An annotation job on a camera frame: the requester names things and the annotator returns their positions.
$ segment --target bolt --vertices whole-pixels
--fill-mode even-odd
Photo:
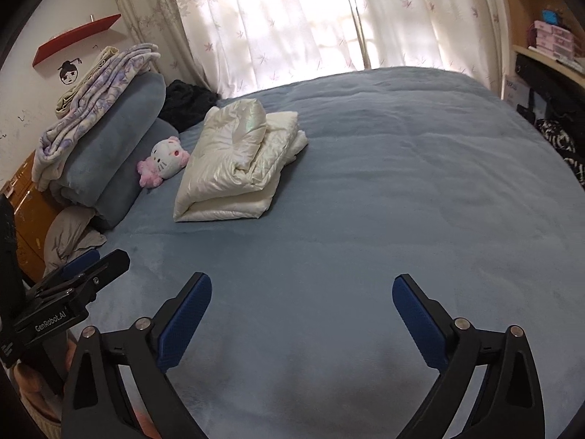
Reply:
[[[466,318],[459,317],[455,319],[455,327],[457,327],[460,330],[467,330],[471,326],[472,324],[470,324],[469,320],[467,320]]]
[[[150,327],[150,324],[151,324],[150,318],[148,318],[147,316],[143,316],[142,318],[139,318],[138,320],[136,320],[136,323],[134,323],[134,326],[138,330],[146,330],[148,327]]]
[[[95,327],[92,327],[91,325],[89,327],[85,327],[83,329],[83,332],[81,332],[81,336],[84,338],[89,338],[91,337],[93,334],[95,333]]]
[[[522,328],[520,328],[518,325],[512,325],[512,327],[510,327],[510,333],[514,337],[522,337],[524,335],[524,330],[522,330]]]

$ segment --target red wall shelf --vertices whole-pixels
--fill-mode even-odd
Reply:
[[[118,21],[118,18],[121,16],[121,14],[106,16],[100,20],[92,21],[87,25],[78,26],[77,28],[69,30],[66,33],[55,36],[53,39],[47,41],[42,46],[39,46],[39,49],[37,49],[37,52],[34,55],[33,67],[39,64],[41,61],[47,59],[49,56],[52,56],[56,52],[65,49],[67,46],[71,46],[77,41],[81,41],[84,38],[93,36],[109,29],[110,26]]]

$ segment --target floral curtain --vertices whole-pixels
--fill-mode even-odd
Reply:
[[[194,57],[233,97],[363,69],[347,0],[177,0]]]
[[[434,67],[499,93],[507,61],[504,0],[356,0],[372,68]]]
[[[116,3],[135,42],[153,42],[159,46],[161,57],[153,66],[167,84],[180,79],[210,88],[203,67],[189,49],[176,0],[116,0]]]

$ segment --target bed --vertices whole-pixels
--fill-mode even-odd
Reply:
[[[203,271],[213,298],[168,376],[211,439],[391,438],[437,375],[392,304],[394,277],[409,273],[453,316],[526,330],[556,438],[585,399],[585,194],[540,134],[477,82],[438,70],[247,97],[297,111],[309,137],[270,210],[174,223],[180,175],[143,190],[102,248],[128,251],[131,268],[76,332],[126,328]],[[187,150],[200,128],[182,133]]]

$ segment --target cartoon girl face drawing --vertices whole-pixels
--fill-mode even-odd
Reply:
[[[77,79],[77,67],[73,64],[75,61],[78,61],[81,64],[80,58],[75,58],[73,61],[65,61],[59,68],[59,77],[61,78],[61,82],[66,86],[73,84]]]

